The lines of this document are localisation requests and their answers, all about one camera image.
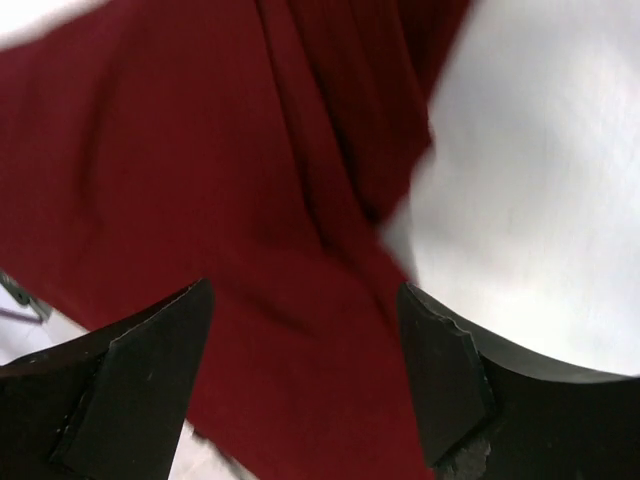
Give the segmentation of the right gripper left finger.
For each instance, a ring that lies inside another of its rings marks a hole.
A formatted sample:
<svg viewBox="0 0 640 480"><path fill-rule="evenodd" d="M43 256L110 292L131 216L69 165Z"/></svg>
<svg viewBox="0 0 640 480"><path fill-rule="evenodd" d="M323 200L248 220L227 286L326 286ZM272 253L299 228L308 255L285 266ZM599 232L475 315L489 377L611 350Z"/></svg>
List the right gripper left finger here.
<svg viewBox="0 0 640 480"><path fill-rule="evenodd" d="M2 366L2 478L168 478L213 305L200 280Z"/></svg>

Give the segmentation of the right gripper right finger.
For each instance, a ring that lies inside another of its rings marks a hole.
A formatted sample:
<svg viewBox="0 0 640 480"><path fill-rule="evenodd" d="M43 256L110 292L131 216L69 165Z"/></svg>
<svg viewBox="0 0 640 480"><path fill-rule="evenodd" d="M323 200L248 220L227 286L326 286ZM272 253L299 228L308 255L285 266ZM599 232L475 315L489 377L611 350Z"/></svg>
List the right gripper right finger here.
<svg viewBox="0 0 640 480"><path fill-rule="evenodd" d="M536 353L412 284L397 295L423 458L439 479L635 479L639 381Z"/></svg>

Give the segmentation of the dark red t-shirt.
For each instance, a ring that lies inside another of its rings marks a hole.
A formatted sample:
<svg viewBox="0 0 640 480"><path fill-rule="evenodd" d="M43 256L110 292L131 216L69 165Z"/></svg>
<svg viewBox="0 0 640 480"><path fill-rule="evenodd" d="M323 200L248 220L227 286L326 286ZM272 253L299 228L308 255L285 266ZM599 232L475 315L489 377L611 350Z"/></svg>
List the dark red t-shirt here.
<svg viewBox="0 0 640 480"><path fill-rule="evenodd" d="M188 418L261 479L427 479L378 229L466 1L109 1L1 54L1 266L87 328L192 281Z"/></svg>

